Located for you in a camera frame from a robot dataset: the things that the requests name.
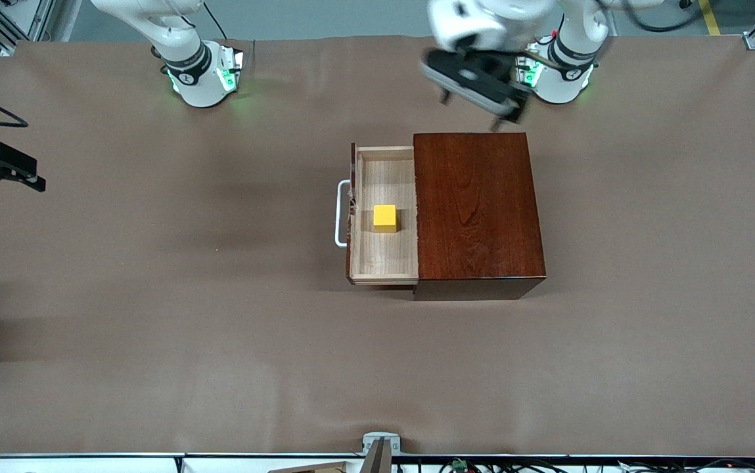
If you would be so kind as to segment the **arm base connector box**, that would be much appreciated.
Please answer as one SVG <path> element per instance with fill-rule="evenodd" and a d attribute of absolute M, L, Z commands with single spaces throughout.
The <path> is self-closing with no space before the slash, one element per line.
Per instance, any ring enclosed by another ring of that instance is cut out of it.
<path fill-rule="evenodd" d="M 530 56 L 516 57 L 516 78 L 519 83 L 533 89 L 536 86 L 540 73 L 543 71 L 543 64 L 534 59 L 539 53 L 539 43 L 534 42 L 527 45 L 524 52 L 528 52 Z"/>
<path fill-rule="evenodd" d="M 239 78 L 243 67 L 243 51 L 221 45 L 217 56 L 217 74 L 225 92 L 238 90 Z"/>

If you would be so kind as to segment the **yellow cube block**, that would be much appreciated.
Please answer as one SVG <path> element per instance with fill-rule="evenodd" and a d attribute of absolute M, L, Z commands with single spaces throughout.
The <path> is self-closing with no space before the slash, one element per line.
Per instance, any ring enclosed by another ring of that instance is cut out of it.
<path fill-rule="evenodd" d="M 373 206 L 372 225 L 375 233 L 397 233 L 400 224 L 398 208 L 395 204 L 377 204 Z"/>

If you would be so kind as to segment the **white metal drawer handle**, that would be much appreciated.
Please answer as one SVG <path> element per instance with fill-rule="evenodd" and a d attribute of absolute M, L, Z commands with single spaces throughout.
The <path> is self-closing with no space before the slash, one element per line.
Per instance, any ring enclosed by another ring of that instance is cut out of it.
<path fill-rule="evenodd" d="M 348 236 L 343 234 L 343 227 L 348 223 L 351 183 L 351 179 L 343 179 L 337 183 L 336 187 L 333 242 L 338 248 L 343 249 L 348 248 Z"/>

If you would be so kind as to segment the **paper table cover sheet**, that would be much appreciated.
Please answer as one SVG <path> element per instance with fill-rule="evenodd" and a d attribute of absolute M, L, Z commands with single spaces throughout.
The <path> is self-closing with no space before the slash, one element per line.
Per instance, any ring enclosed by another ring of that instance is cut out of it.
<path fill-rule="evenodd" d="M 261 41 L 238 96 L 143 43 L 0 59 L 0 452 L 755 456 L 755 51 L 615 39 L 527 132 L 548 277 L 511 302 L 350 286 L 351 143 L 484 131 L 425 38 Z"/>

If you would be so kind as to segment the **grey metal table bracket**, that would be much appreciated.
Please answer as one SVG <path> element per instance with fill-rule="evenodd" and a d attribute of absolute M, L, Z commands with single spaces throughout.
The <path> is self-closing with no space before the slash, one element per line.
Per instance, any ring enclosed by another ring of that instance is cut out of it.
<path fill-rule="evenodd" d="M 392 473 L 393 460 L 401 454 L 401 438 L 395 433 L 374 432 L 363 437 L 364 461 L 359 473 Z"/>

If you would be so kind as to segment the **dark red wooden cabinet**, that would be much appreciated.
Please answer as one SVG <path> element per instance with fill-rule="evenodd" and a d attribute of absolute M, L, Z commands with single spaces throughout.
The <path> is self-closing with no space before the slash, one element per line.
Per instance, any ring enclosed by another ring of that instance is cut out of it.
<path fill-rule="evenodd" d="M 416 300 L 517 300 L 547 276 L 524 133 L 419 133 Z"/>

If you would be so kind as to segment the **light wooden drawer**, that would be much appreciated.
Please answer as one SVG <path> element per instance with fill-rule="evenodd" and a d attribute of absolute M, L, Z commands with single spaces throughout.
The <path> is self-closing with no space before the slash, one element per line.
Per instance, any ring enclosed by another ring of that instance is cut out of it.
<path fill-rule="evenodd" d="M 358 146 L 350 156 L 350 207 L 345 275 L 351 284 L 410 286 L 417 282 L 417 195 L 411 146 Z M 373 206 L 395 204 L 397 233 L 373 230 Z"/>

